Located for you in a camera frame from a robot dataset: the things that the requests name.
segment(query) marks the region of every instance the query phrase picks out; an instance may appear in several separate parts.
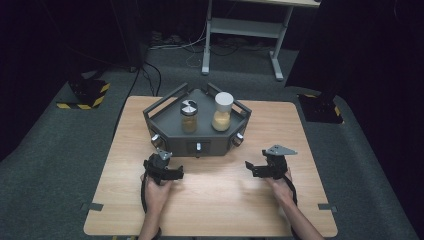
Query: jar lid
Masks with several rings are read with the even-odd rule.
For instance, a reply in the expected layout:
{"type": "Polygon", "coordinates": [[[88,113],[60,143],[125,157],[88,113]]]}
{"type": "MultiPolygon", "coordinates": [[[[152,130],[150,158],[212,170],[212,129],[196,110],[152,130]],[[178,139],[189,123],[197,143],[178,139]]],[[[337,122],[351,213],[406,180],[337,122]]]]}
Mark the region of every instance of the jar lid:
{"type": "Polygon", "coordinates": [[[216,109],[220,112],[228,112],[233,106],[233,95],[227,92],[220,92],[215,96],[216,109]]]}
{"type": "Polygon", "coordinates": [[[184,100],[181,103],[181,114],[185,116],[193,116],[197,113],[197,103],[193,100],[184,100]]]}

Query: wooden tabletop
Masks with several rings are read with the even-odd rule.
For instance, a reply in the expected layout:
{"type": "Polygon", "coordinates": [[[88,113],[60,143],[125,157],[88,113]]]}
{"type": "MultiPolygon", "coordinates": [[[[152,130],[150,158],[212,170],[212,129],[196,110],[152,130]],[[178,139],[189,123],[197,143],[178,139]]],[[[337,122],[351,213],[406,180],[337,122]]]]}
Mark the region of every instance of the wooden tabletop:
{"type": "MultiPolygon", "coordinates": [[[[159,98],[128,98],[93,203],[84,226],[88,235],[138,235],[144,219],[140,200],[143,161],[150,143],[143,110],[159,98]]],[[[266,165],[262,149],[275,144],[293,149],[286,156],[298,205],[326,237],[337,234],[330,210],[319,210],[327,198],[296,107],[288,102],[240,101],[252,110],[245,140],[222,157],[172,157],[169,168],[184,166],[175,181],[161,219],[164,236],[290,236],[277,202],[263,179],[252,177],[244,161],[266,165]]]]}

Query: glass jar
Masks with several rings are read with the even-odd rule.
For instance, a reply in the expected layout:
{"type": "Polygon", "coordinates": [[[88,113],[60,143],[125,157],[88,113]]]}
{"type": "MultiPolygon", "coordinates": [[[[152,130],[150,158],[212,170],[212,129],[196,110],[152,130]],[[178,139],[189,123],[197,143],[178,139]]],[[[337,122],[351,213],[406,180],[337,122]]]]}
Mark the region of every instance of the glass jar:
{"type": "Polygon", "coordinates": [[[197,103],[193,100],[184,100],[181,103],[181,126],[185,133],[195,132],[197,129],[197,103]]]}
{"type": "Polygon", "coordinates": [[[233,102],[233,96],[227,92],[220,92],[215,96],[216,111],[212,119],[212,126],[215,130],[223,132],[230,127],[233,102]]]}

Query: forearm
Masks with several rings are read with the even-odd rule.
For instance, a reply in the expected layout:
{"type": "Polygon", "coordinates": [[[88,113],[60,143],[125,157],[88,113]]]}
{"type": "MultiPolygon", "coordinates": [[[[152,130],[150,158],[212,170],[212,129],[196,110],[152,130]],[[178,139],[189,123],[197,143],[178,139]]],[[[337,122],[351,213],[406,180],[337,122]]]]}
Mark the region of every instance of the forearm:
{"type": "Polygon", "coordinates": [[[139,240],[151,240],[159,230],[160,213],[147,212],[141,227],[139,240]]]}
{"type": "Polygon", "coordinates": [[[303,240],[324,239],[293,201],[280,202],[296,234],[303,240]]]}

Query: gray carpet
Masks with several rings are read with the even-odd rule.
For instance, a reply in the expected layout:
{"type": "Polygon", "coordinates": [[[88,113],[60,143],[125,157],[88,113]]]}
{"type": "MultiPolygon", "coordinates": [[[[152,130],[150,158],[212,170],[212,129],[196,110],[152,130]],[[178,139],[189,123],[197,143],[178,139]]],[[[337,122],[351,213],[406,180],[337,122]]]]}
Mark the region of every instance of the gray carpet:
{"type": "MultiPolygon", "coordinates": [[[[279,56],[286,76],[296,55],[284,50],[279,56]]],[[[212,82],[239,100],[294,102],[329,203],[337,209],[334,217],[339,233],[335,239],[418,239],[354,114],[342,99],[335,102],[344,124],[305,122],[296,94],[314,92],[284,88],[284,83],[275,81],[266,51],[212,54],[208,76],[201,75],[200,53],[151,50],[146,60],[161,72],[160,96],[184,82],[194,88],[212,82]]],[[[156,71],[149,66],[145,70],[156,88],[156,71]]],[[[115,124],[135,76],[120,69],[107,71],[101,79],[111,87],[98,109],[56,108],[56,101],[73,98],[67,85],[52,99],[20,146],[0,164],[1,240],[112,238],[83,232],[87,212],[81,205],[94,196],[115,124]]],[[[151,95],[143,73],[130,94],[151,95]]]]}

